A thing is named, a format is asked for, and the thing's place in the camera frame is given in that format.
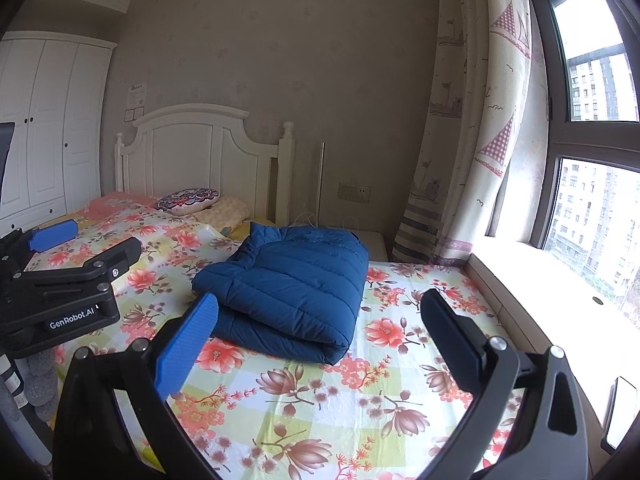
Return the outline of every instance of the bed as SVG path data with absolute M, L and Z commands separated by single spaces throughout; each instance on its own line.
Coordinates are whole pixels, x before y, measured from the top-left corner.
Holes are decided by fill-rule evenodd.
M 258 216 L 267 216 L 270 182 L 275 182 L 273 219 L 287 223 L 291 128 L 285 128 L 278 146 L 258 145 L 244 134 L 242 114 L 214 105 L 181 105 L 139 120 L 132 145 L 124 146 L 118 137 L 118 191 L 73 215 L 80 225 L 75 240 L 30 262 L 29 270 L 78 266 L 129 236 L 143 245 L 139 262 L 113 282 L 120 322 L 55 349 L 61 387 L 76 348 L 114 352 L 138 337 L 152 338 L 193 301 L 195 273 L 239 246 L 207 224 L 153 209 L 150 196 L 219 186 L 223 194 L 241 196 Z M 194 151 L 198 165 L 189 163 Z M 272 180 L 274 159 L 278 172 Z M 371 262 L 353 343 L 336 365 L 285 361 L 214 338 L 168 402 L 225 479 L 415 478 L 472 400 L 452 380 L 422 326 L 420 297 L 431 287 L 487 335 L 506 336 L 461 270 Z M 479 468 L 500 455 L 520 400 L 514 392 Z M 158 466 L 126 396 L 118 402 L 140 456 Z

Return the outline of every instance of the window frame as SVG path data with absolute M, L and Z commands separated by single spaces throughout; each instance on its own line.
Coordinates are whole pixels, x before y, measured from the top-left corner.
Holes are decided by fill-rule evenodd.
M 572 81 L 551 0 L 530 0 L 536 12 L 549 94 L 548 150 L 542 192 L 529 244 L 542 249 L 550 232 L 563 158 L 606 164 L 640 173 L 640 123 L 572 121 Z M 640 6 L 635 0 L 606 0 L 640 98 Z

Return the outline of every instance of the white wooden headboard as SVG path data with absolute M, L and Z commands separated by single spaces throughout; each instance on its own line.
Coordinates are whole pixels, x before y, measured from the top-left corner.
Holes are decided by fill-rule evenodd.
M 249 112 L 212 104 L 160 108 L 136 120 L 130 146 L 118 134 L 116 189 L 164 196 L 188 187 L 212 187 L 237 196 L 266 218 L 271 163 L 278 160 L 275 222 L 289 223 L 293 123 L 284 123 L 276 144 L 258 144 L 244 132 Z

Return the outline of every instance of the blue puffer jacket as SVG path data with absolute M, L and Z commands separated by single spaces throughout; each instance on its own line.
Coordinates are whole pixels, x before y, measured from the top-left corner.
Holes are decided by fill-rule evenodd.
M 193 279 L 220 312 L 212 335 L 298 361 L 335 364 L 353 339 L 369 253 L 348 231 L 251 224 L 226 262 Z

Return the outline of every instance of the beige wallpaper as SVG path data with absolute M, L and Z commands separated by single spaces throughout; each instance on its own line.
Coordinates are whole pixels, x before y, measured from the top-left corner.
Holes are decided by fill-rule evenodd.
M 185 102 L 247 110 L 249 137 L 277 142 L 295 123 L 292 219 L 314 209 L 326 142 L 322 224 L 398 227 L 424 128 L 438 0 L 132 0 L 107 81 L 102 190 L 114 189 L 113 143 L 127 87 L 146 81 L 145 111 Z M 371 186 L 337 198 L 338 181 Z
M 124 16 L 81 0 L 25 0 L 8 30 L 46 30 L 117 42 Z

